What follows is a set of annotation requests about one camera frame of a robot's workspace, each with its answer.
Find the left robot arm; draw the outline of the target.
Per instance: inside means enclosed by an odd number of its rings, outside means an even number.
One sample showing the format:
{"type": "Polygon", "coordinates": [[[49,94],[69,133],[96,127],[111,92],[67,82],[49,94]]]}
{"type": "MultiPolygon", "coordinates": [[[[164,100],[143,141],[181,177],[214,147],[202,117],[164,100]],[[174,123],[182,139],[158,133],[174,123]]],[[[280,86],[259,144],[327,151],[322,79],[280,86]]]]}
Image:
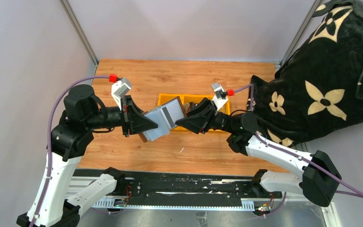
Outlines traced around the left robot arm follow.
{"type": "Polygon", "coordinates": [[[65,110],[56,127],[49,126],[47,163],[30,210],[17,218],[21,227],[75,227],[85,212],[107,194],[132,195],[125,174],[113,167],[76,195],[67,197],[69,184],[94,133],[121,127],[128,137],[158,125],[143,115],[130,96],[122,107],[106,107],[90,85],[77,85],[61,97],[65,110]]]}

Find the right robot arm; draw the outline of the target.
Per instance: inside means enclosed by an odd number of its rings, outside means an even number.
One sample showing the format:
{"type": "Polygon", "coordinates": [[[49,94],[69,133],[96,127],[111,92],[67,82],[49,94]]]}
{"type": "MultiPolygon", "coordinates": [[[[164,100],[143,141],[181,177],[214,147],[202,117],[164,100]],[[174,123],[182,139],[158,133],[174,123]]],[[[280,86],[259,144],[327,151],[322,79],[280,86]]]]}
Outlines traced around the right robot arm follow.
{"type": "Polygon", "coordinates": [[[204,134],[210,129],[228,132],[230,136],[226,141],[233,152],[257,157],[287,170],[285,173],[259,170],[251,182],[256,194],[295,193],[327,207],[342,183],[328,154],[320,150],[315,153],[298,151],[266,139],[258,133],[257,118],[250,111],[225,114],[217,110],[213,101],[204,98],[175,123],[195,134],[204,134]]]}

